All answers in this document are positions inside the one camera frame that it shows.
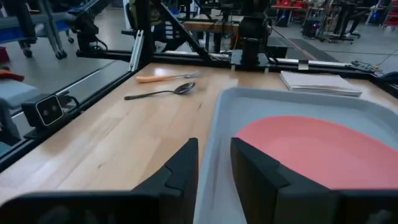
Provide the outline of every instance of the spoon handle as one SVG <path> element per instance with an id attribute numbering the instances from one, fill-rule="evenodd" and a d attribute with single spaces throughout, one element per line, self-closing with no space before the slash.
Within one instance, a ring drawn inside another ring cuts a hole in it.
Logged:
<path id="1" fill-rule="evenodd" d="M 140 94 L 140 95 L 135 95 L 135 96 L 125 96 L 124 100 L 134 100 L 134 99 L 151 96 L 151 95 L 158 94 L 158 93 L 173 93 L 173 91 L 165 90 L 165 91 L 157 91 L 157 92 L 153 92 L 153 93 L 145 93 L 145 94 Z"/>

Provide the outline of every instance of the pink plate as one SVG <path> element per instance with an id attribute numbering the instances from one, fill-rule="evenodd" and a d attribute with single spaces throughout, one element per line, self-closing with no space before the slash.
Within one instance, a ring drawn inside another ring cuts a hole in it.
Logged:
<path id="1" fill-rule="evenodd" d="M 398 188 L 398 152 L 341 124 L 271 116 L 249 123 L 236 136 L 329 189 Z"/>

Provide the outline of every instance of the metal spoon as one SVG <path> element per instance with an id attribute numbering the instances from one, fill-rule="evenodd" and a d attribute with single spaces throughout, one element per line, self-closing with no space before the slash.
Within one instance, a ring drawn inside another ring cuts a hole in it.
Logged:
<path id="1" fill-rule="evenodd" d="M 194 86 L 195 86 L 194 82 L 189 82 L 189 83 L 180 85 L 174 91 L 164 90 L 164 91 L 157 91 L 157 92 L 153 92 L 153 93 L 145 93 L 145 94 L 140 94 L 140 95 L 135 95 L 135 96 L 125 96 L 124 100 L 134 100 L 134 99 L 151 96 L 151 95 L 158 94 L 158 93 L 175 93 L 175 94 L 178 94 L 178 95 L 182 95 L 182 94 L 188 93 L 191 89 L 193 89 Z"/>

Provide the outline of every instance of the orange handle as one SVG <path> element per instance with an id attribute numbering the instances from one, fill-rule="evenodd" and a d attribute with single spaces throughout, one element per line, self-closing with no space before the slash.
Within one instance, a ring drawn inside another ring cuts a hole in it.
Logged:
<path id="1" fill-rule="evenodd" d="M 169 78 L 175 78 L 175 77 L 176 77 L 175 75 L 162 75 L 162 76 L 149 76 L 149 77 L 137 76 L 136 80 L 139 83 L 149 83 L 149 82 L 168 80 Z"/>

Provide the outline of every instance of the gray plastic tray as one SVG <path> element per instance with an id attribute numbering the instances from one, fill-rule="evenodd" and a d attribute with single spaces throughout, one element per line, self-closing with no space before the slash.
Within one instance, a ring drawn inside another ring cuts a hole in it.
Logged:
<path id="1" fill-rule="evenodd" d="M 230 88 L 218 96 L 199 175 L 195 224 L 246 223 L 235 188 L 229 145 L 246 124 L 295 114 L 351 127 L 398 149 L 398 115 L 359 98 L 292 91 Z"/>

